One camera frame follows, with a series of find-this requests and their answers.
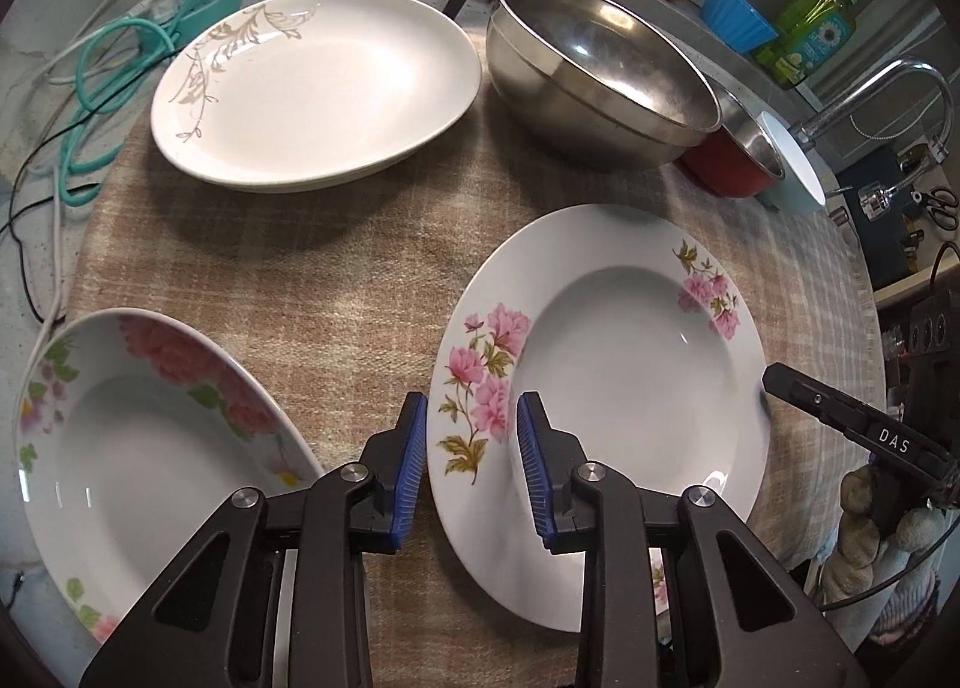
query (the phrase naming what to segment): faucet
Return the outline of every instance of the faucet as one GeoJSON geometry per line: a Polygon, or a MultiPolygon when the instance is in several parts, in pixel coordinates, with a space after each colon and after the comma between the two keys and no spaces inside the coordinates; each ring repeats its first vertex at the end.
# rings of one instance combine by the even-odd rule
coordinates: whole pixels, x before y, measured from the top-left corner
{"type": "Polygon", "coordinates": [[[863,213],[867,215],[867,220],[876,220],[880,215],[884,215],[889,211],[896,193],[910,187],[931,167],[939,166],[947,159],[947,140],[953,129],[953,95],[943,74],[919,57],[907,55],[896,57],[863,81],[853,82],[853,85],[829,102],[822,112],[790,128],[790,135],[803,151],[808,152],[824,130],[836,124],[839,119],[849,116],[890,82],[906,73],[926,73],[936,82],[944,98],[944,125],[940,129],[940,135],[930,140],[928,152],[918,167],[906,177],[891,187],[884,187],[877,183],[860,189],[860,205],[863,213]]]}

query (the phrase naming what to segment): white plate with pink flowers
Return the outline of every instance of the white plate with pink flowers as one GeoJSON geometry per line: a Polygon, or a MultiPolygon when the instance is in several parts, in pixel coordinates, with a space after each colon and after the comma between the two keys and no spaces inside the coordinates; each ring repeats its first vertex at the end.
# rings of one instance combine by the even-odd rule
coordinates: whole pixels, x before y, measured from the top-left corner
{"type": "MultiPolygon", "coordinates": [[[[230,493],[275,495],[323,473],[236,360],[140,309],[96,311],[56,335],[23,393],[16,451],[43,562],[100,642],[230,493]]],[[[280,621],[284,658],[289,609],[280,621]]]]}
{"type": "Polygon", "coordinates": [[[467,286],[430,383],[427,467],[454,551],[507,609],[577,632],[583,556],[552,555],[536,535],[517,397],[538,391],[554,428],[637,485],[705,483],[746,518],[767,459],[765,367],[730,274],[672,223],[589,205],[527,225],[467,286]]]}

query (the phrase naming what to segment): soap bottle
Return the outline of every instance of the soap bottle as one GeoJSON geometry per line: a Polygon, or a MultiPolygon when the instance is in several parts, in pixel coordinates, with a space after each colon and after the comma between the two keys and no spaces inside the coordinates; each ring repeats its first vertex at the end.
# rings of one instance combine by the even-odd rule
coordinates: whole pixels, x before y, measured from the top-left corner
{"type": "Polygon", "coordinates": [[[755,50],[754,59],[784,90],[796,87],[853,35],[856,1],[793,1],[774,22],[779,37],[755,50]]]}

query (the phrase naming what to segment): blue silicone cup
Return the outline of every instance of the blue silicone cup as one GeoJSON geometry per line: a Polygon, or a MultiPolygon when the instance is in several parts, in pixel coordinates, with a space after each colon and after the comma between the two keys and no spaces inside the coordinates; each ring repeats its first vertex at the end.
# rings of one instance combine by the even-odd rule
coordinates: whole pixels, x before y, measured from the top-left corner
{"type": "Polygon", "coordinates": [[[700,18],[734,52],[750,52],[773,41],[776,30],[744,0],[705,0],[700,18]]]}

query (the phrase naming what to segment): gloved hand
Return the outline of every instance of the gloved hand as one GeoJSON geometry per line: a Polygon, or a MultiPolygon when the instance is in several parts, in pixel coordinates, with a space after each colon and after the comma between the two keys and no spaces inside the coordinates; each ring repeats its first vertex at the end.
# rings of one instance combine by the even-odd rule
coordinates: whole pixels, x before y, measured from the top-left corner
{"type": "MultiPolygon", "coordinates": [[[[843,478],[840,506],[843,515],[836,547],[824,563],[820,576],[820,603],[848,599],[885,581],[906,567],[915,552],[923,552],[940,538],[946,528],[939,509],[911,509],[886,540],[870,520],[874,490],[872,469],[862,466],[843,478]]],[[[918,566],[895,585],[869,599],[827,613],[827,620],[844,642],[855,651],[871,629],[881,621],[884,629],[904,626],[923,609],[934,587],[933,560],[918,566]]]]}

